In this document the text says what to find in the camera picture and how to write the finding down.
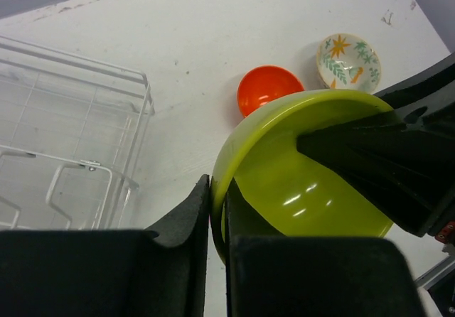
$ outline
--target green bowl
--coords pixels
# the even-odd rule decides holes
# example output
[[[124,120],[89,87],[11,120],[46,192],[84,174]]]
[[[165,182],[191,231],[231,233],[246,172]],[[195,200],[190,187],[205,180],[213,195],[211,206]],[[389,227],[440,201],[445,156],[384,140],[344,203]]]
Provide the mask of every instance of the green bowl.
[[[317,90],[287,95],[244,119],[213,169],[210,221],[221,258],[223,207],[233,178],[245,200],[285,235],[385,235],[391,220],[336,173],[300,154],[296,138],[390,110],[381,99],[359,91]]]

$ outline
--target wire basket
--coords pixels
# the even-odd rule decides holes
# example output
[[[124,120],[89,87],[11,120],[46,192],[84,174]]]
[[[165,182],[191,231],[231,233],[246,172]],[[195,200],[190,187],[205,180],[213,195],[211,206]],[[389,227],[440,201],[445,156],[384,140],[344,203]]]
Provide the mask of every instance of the wire basket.
[[[0,230],[127,227],[144,73],[0,36]]]

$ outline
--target white tabletop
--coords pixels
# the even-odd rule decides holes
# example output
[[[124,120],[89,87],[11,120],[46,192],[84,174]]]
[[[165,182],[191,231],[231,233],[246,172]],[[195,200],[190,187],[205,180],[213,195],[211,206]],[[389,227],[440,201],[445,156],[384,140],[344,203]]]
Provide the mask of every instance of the white tabletop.
[[[149,76],[156,115],[135,175],[137,227],[158,220],[212,171],[241,120],[235,95],[245,72],[280,65],[307,90],[316,89],[316,46],[337,32],[361,36],[376,49],[380,89],[449,54],[414,0],[71,0],[0,20],[4,35]],[[397,227],[388,237],[414,276],[444,257],[431,237],[421,240]],[[206,316],[225,314],[224,276],[210,243]]]

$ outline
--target red bowl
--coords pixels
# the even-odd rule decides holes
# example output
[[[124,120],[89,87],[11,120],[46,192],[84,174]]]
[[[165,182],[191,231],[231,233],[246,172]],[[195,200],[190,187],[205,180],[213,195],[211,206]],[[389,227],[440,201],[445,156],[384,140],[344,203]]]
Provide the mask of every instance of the red bowl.
[[[272,100],[303,90],[300,80],[288,70],[272,65],[259,66],[249,71],[240,82],[237,103],[246,117]]]

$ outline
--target small patterned bowl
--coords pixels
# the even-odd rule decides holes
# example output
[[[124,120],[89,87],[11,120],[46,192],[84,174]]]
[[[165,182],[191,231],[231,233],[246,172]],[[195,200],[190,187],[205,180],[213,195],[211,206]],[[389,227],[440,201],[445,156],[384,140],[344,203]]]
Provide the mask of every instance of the small patterned bowl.
[[[319,77],[327,88],[372,93],[379,85],[379,58],[357,36],[341,33],[325,38],[318,47],[316,63]]]

